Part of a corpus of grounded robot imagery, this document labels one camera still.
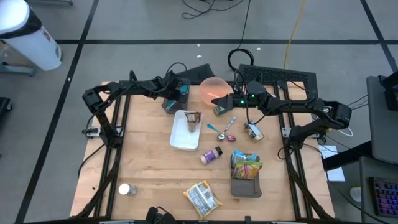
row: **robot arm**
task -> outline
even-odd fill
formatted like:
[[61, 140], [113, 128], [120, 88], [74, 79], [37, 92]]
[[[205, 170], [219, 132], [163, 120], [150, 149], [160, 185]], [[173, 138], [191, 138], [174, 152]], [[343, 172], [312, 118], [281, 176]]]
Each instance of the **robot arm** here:
[[327, 129], [345, 129], [351, 119], [351, 108], [337, 101], [325, 101], [320, 98], [312, 100], [281, 100], [273, 97], [257, 81], [248, 83], [246, 93], [235, 91], [225, 97], [214, 99], [212, 103], [231, 110], [240, 108], [258, 108], [264, 116], [275, 116], [281, 113], [311, 113], [319, 117], [305, 126], [294, 126], [287, 139], [288, 146], [300, 149], [304, 140]]
[[[181, 88], [185, 84], [185, 79], [178, 77], [173, 71], [166, 74], [165, 77], [155, 77], [151, 80], [137, 81], [134, 73], [131, 73], [129, 81], [110, 82], [106, 85], [96, 86], [86, 90], [83, 94], [83, 100], [86, 106], [97, 117], [101, 130], [99, 136], [105, 143], [105, 146], [116, 148], [120, 146], [122, 138], [119, 136], [116, 127], [112, 125], [105, 110], [118, 97], [123, 95], [144, 95], [153, 98], [163, 97], [168, 100], [186, 102], [188, 97], [188, 87]], [[100, 93], [109, 93], [104, 101]]]

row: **metal spoon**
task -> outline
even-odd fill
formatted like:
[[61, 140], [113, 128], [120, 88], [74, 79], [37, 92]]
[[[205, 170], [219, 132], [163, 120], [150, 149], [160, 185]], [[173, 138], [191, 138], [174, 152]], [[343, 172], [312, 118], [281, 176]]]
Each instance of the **metal spoon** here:
[[207, 128], [210, 128], [218, 133], [217, 140], [219, 140], [219, 141], [222, 141], [224, 139], [227, 139], [227, 141], [235, 141], [236, 140], [236, 138], [234, 136], [232, 136], [232, 135], [226, 136], [225, 134], [221, 133], [221, 131], [219, 131], [215, 127], [213, 127], [211, 124], [207, 124]]
[[236, 116], [234, 116], [231, 121], [229, 122], [229, 124], [227, 125], [227, 127], [225, 128], [224, 132], [222, 134], [225, 135], [225, 132], [229, 129], [229, 127], [231, 127], [231, 125], [234, 123], [234, 121], [236, 120]]

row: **wooden table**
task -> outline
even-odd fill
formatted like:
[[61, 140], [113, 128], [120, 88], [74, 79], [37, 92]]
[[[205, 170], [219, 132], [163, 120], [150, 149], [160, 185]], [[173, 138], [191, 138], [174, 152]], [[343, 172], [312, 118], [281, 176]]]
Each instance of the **wooden table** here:
[[[288, 86], [291, 99], [306, 99], [303, 90], [291, 83]], [[266, 88], [274, 93], [271, 86]], [[201, 111], [203, 118], [199, 147], [194, 152], [174, 149], [170, 145], [174, 116], [166, 114], [160, 107], [162, 98], [154, 101], [144, 96], [131, 97], [112, 219], [145, 220], [150, 207], [161, 206], [178, 220], [197, 220], [199, 216], [183, 192], [194, 183], [207, 180], [223, 203], [206, 217], [208, 220], [244, 220], [246, 215], [250, 215], [252, 220], [295, 220], [286, 164], [277, 157], [277, 151], [282, 147], [278, 116], [267, 116], [257, 125], [263, 132], [264, 139], [254, 143], [243, 128], [246, 110], [236, 108], [217, 118], [212, 112], [213, 107], [201, 102], [199, 86], [191, 87], [189, 100], [188, 110]], [[119, 121], [123, 105], [122, 100]], [[110, 106], [107, 109], [109, 120], [112, 113], [113, 106]], [[224, 129], [233, 116], [237, 116], [237, 119], [228, 134], [236, 136], [237, 141], [217, 142], [217, 134], [208, 129], [206, 124]], [[257, 109], [249, 109], [250, 119], [258, 120], [261, 116], [262, 113]], [[288, 125], [287, 115], [284, 117], [285, 124]], [[309, 114], [294, 114], [294, 120], [296, 125], [304, 125], [311, 122], [311, 117]], [[318, 147], [314, 139], [308, 139], [305, 143]], [[99, 138], [89, 140], [85, 157], [101, 144]], [[222, 148], [223, 155], [204, 166], [199, 156], [216, 146]], [[264, 163], [259, 173], [262, 190], [260, 198], [237, 198], [231, 195], [229, 157], [233, 149], [246, 153], [256, 152]], [[81, 170], [71, 215], [80, 212], [98, 188], [104, 152], [103, 149], [95, 155]], [[326, 212], [334, 216], [319, 152], [304, 146], [301, 153], [309, 190]], [[120, 195], [117, 189], [122, 183], [135, 184], [137, 194]], [[305, 207], [298, 187], [297, 192], [304, 217]], [[106, 192], [101, 214], [104, 214], [108, 196]]]

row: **concrete floor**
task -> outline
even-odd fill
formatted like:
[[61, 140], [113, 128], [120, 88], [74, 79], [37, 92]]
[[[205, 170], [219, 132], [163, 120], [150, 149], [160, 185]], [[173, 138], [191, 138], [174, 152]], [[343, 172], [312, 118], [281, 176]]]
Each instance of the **concrete floor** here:
[[[187, 2], [199, 8], [203, 5], [197, 0]], [[384, 38], [398, 39], [398, 30], [395, 29], [398, 2], [366, 2]], [[209, 63], [217, 76], [232, 80], [226, 57], [237, 44], [231, 44], [228, 39], [241, 37], [247, 0], [230, 11], [211, 11], [194, 20], [181, 18], [181, 13], [190, 12], [181, 0], [99, 0], [87, 40], [154, 40], [153, 44], [85, 44], [76, 70], [73, 70], [72, 60], [79, 49], [78, 40], [82, 37], [93, 3], [97, 0], [75, 0], [72, 7], [31, 1], [34, 12], [56, 40], [72, 40], [61, 45], [63, 63], [56, 70], [38, 71], [35, 77], [0, 75], [0, 96], [10, 97], [14, 103], [14, 110], [4, 120], [0, 132], [1, 223], [14, 223], [16, 220], [61, 90], [73, 71], [25, 222], [69, 216], [76, 174], [86, 147], [86, 139], [80, 132], [90, 116], [81, 99], [84, 90], [104, 80], [125, 80], [130, 69], [135, 71], [138, 79], [153, 78], [163, 74], [174, 62], [183, 62], [187, 67]], [[222, 9], [231, 4], [217, 1], [215, 7]], [[244, 38], [289, 39], [299, 9], [300, 1], [252, 0]], [[156, 42], [183, 39], [223, 41], [221, 44], [203, 44], [200, 40], [195, 44]], [[295, 39], [377, 40], [377, 37], [359, 0], [308, 0]], [[243, 44], [242, 47], [254, 54], [255, 65], [283, 67], [285, 44]], [[392, 56], [398, 57], [398, 45], [388, 45], [388, 48]], [[244, 55], [236, 54], [233, 63], [249, 62]], [[367, 76], [392, 73], [381, 45], [361, 42], [294, 44], [290, 48], [288, 68], [315, 72], [320, 97], [342, 103], [350, 103], [366, 94]], [[332, 131], [330, 136], [349, 147], [370, 140], [366, 107], [353, 112], [351, 129], [354, 131], [352, 138], [336, 131]], [[346, 150], [339, 145], [337, 147], [339, 151]], [[344, 167], [346, 182], [333, 183], [334, 186], [347, 194], [351, 187], [360, 185], [358, 167], [358, 164]], [[360, 212], [333, 189], [331, 195], [338, 218], [361, 220]]]

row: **snack bag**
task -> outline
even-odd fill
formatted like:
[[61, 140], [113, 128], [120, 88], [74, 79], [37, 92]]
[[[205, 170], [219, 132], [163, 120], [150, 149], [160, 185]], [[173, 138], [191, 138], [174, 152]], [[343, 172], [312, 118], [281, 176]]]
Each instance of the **snack bag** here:
[[232, 178], [252, 180], [262, 167], [262, 162], [238, 161], [235, 164]]
[[191, 201], [198, 212], [200, 220], [204, 219], [211, 211], [223, 203], [213, 194], [207, 181], [194, 184], [184, 195]]
[[234, 152], [232, 153], [232, 167], [235, 167], [235, 163], [238, 161], [256, 161], [257, 156], [257, 153], [247, 156], [243, 152], [234, 149]]

